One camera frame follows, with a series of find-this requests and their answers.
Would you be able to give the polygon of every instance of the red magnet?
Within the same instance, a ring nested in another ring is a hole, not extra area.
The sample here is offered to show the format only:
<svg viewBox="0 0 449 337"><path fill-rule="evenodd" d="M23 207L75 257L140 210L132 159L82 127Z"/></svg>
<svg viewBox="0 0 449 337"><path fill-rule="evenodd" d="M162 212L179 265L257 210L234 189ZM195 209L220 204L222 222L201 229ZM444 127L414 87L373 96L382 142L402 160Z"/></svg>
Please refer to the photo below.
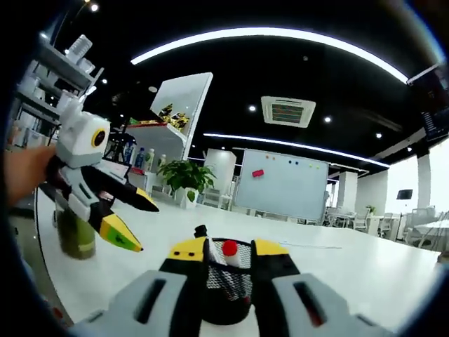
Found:
<svg viewBox="0 0 449 337"><path fill-rule="evenodd" d="M264 170L257 170L257 171L253 172L253 177L254 178L260 177L260 176L263 176L263 175L264 175Z"/></svg>

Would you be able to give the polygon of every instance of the white shelf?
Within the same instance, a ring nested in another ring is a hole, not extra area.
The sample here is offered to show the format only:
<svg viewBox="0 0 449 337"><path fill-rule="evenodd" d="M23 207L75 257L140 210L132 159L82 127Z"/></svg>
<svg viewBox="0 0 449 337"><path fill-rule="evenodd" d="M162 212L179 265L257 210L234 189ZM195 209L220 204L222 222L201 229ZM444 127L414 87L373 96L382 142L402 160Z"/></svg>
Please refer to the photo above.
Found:
<svg viewBox="0 0 449 337"><path fill-rule="evenodd" d="M154 149L156 158L153 169L157 166L157 159L165 154L168 161L182 158L187 137L170 124L130 125L126 133L132 135L137 143L137 150L141 147L145 151Z"/></svg>

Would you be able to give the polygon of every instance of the office chair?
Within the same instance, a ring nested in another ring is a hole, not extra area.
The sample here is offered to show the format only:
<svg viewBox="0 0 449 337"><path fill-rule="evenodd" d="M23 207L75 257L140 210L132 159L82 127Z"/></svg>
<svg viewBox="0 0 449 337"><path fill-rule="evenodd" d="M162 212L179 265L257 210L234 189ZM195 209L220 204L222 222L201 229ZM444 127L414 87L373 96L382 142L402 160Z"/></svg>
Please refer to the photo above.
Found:
<svg viewBox="0 0 449 337"><path fill-rule="evenodd" d="M353 222L353 228L355 230L366 230L368 228L367 222L370 216L370 209L366 209L366 214L356 213Z"/></svg>

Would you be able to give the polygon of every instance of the white pot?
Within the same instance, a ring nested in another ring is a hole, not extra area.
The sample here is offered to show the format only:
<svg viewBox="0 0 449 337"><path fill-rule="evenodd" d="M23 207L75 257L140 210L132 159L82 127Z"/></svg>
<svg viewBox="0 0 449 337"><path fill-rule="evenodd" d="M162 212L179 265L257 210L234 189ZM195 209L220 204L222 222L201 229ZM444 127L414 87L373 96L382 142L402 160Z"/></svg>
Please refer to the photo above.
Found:
<svg viewBox="0 0 449 337"><path fill-rule="evenodd" d="M190 201L189 198L187 198L187 193L189 191L192 191L195 193L195 199L194 201ZM196 207L196 200L198 199L198 191L194 190L193 188L180 188L176 191L175 195L175 201L177 204L181 206L182 209L192 209Z"/></svg>

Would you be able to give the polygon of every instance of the red cap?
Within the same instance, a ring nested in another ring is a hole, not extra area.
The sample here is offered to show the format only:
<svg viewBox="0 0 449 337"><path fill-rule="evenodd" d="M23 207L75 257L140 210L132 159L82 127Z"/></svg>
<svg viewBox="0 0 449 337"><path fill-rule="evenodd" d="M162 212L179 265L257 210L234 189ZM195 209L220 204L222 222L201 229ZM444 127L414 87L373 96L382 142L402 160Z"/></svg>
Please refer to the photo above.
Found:
<svg viewBox="0 0 449 337"><path fill-rule="evenodd" d="M223 242L222 252L224 256L234 256L237 254L237 243L232 240L226 240Z"/></svg>

